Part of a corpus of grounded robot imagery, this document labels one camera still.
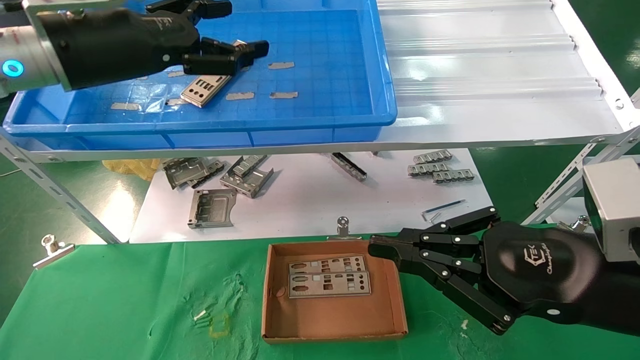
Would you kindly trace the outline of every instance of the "green cloth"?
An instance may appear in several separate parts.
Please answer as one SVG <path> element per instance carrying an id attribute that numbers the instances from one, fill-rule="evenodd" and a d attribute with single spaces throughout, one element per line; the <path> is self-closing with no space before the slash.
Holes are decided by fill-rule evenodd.
<path id="1" fill-rule="evenodd" d="M 310 240 L 322 238 L 298 239 Z M 292 240 L 80 246 L 33 272 L 0 329 L 0 359 L 636 360 L 640 354 L 638 338 L 538 318 L 521 318 L 496 336 L 406 274 L 405 339 L 268 345 L 260 338 L 267 246 L 284 241 Z M 206 315 L 194 322 L 202 310 Z"/>

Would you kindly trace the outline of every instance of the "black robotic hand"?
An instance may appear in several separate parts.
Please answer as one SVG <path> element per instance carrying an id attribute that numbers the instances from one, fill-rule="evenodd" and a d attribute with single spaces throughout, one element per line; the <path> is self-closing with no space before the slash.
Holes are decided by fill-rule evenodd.
<path id="1" fill-rule="evenodd" d="M 369 254 L 421 276 L 498 335 L 531 315 L 640 336 L 640 266 L 606 262 L 590 234 L 500 222 L 489 207 L 372 235 Z"/>
<path id="2" fill-rule="evenodd" d="M 233 46 L 200 38 L 198 21 L 230 15 L 227 0 L 163 0 L 146 10 L 40 15 L 73 89 L 151 75 L 173 65 L 183 65 L 186 74 L 235 75 L 269 52 L 267 41 Z"/>

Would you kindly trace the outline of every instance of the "blue led ring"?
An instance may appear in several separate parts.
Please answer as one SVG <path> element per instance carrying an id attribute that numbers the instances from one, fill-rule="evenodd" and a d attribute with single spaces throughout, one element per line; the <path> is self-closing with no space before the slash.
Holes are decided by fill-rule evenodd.
<path id="1" fill-rule="evenodd" d="M 18 60 L 7 60 L 2 64 L 2 72 L 11 78 L 17 78 L 24 72 L 24 65 Z"/>

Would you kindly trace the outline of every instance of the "green floor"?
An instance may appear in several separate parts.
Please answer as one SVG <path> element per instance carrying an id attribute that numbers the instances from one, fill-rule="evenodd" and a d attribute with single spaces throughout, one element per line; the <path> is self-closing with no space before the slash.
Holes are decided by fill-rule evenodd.
<path id="1" fill-rule="evenodd" d="M 640 87 L 640 1 L 573 0 L 572 4 L 627 92 L 634 92 Z M 581 148 L 483 148 L 473 149 L 472 155 L 503 218 L 521 221 Z M 144 199 L 146 182 L 112 174 L 100 163 L 49 164 L 46 168 L 101 219 L 119 224 L 117 235 L 128 235 Z M 13 164 L 0 158 L 0 174 L 13 169 Z M 75 243 L 100 240 L 22 173 L 0 177 L 0 219 L 3 323 L 32 271 L 31 264 L 44 255 L 39 244 L 43 235 L 51 233 Z"/>

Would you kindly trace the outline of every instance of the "metal shelf frame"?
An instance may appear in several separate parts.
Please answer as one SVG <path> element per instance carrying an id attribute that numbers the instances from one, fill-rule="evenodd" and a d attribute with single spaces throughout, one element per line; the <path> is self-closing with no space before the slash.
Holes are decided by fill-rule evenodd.
<path id="1" fill-rule="evenodd" d="M 375 142 L 66 151 L 0 127 L 0 152 L 105 242 L 120 243 L 39 163 L 588 143 L 536 202 L 524 222 L 535 224 L 580 190 L 595 144 L 608 146 L 591 161 L 615 160 L 640 136 L 640 110 L 568 0 L 379 0 L 378 8 L 398 119 Z"/>

